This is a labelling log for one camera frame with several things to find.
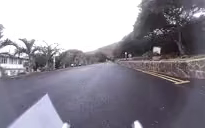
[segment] sky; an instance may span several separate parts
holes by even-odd
[[[133,30],[141,0],[0,0],[4,35],[92,51]]]

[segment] tree canopy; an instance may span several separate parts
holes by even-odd
[[[143,0],[138,7],[133,32],[119,42],[116,57],[142,55],[153,46],[164,53],[205,53],[205,0]]]

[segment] stone wall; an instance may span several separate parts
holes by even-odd
[[[191,60],[118,61],[129,68],[154,71],[179,78],[205,79],[205,58]]]

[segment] white object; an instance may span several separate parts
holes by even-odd
[[[141,123],[138,120],[136,120],[132,124],[132,128],[143,128],[143,127],[142,127]]]
[[[153,53],[161,54],[161,47],[153,47]]]
[[[63,124],[49,96],[46,94],[8,128],[69,128]]]

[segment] window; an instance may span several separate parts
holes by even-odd
[[[13,64],[13,58],[9,58],[9,63]]]
[[[22,60],[21,59],[19,59],[19,64],[22,64]]]
[[[6,64],[7,63],[7,58],[6,57],[0,57],[0,63],[1,64]]]
[[[17,64],[17,59],[13,59],[13,64]]]

